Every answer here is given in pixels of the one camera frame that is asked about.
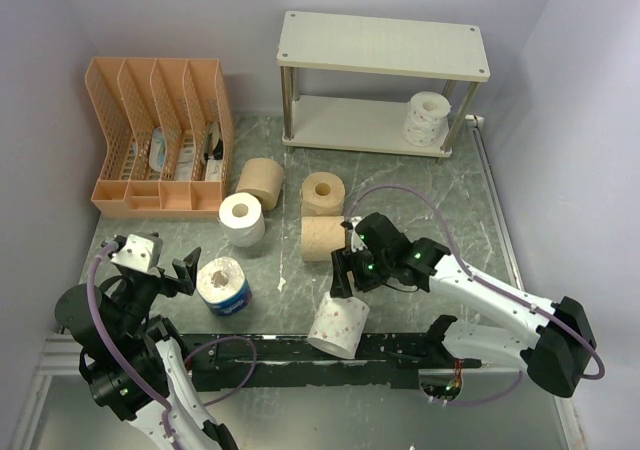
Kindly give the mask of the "white roll red dots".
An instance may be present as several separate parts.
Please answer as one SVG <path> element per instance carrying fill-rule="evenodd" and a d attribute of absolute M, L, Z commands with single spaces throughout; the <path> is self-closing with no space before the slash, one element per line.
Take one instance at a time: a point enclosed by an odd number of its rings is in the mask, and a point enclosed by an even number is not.
<path fill-rule="evenodd" d="M 326 292 L 307 336 L 314 348 L 334 357 L 353 360 L 370 307 L 355 297 L 333 298 Z"/>

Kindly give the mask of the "plain white paper roll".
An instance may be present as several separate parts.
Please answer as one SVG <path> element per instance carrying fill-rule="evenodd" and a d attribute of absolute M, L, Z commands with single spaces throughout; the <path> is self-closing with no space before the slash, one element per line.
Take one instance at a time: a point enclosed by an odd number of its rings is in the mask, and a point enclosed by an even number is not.
<path fill-rule="evenodd" d="M 265 234 L 261 203 L 246 192 L 229 195 L 222 201 L 219 221 L 226 238 L 237 247 L 250 247 Z"/>

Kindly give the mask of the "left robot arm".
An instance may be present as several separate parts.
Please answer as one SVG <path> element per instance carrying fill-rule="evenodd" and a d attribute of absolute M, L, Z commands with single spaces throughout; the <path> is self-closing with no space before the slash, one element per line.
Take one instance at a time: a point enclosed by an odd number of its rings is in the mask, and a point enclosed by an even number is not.
<path fill-rule="evenodd" d="M 172 265 L 173 276 L 121 267 L 101 285 L 92 266 L 85 284 L 60 297 L 55 318 L 81 346 L 79 371 L 97 405 L 159 449 L 234 449 L 230 430 L 209 414 L 191 383 L 185 341 L 168 318 L 149 315 L 158 295 L 195 290 L 197 256 Z"/>

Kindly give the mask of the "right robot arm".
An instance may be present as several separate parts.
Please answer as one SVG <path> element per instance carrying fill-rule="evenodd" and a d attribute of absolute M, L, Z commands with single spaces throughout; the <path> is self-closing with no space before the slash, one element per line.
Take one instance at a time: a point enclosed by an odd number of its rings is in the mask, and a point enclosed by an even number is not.
<path fill-rule="evenodd" d="M 527 296 L 472 268 L 429 238 L 409 240 L 375 212 L 351 228 L 360 246 L 332 252 L 332 286 L 306 338 L 323 359 L 385 361 L 399 368 L 477 368 L 498 363 L 526 373 L 540 388 L 573 396 L 596 356 L 596 342 L 583 306 Z M 427 293 L 461 300 L 494 321 L 473 327 L 439 316 L 425 333 L 366 334 L 367 305 L 355 297 L 396 278 Z"/>

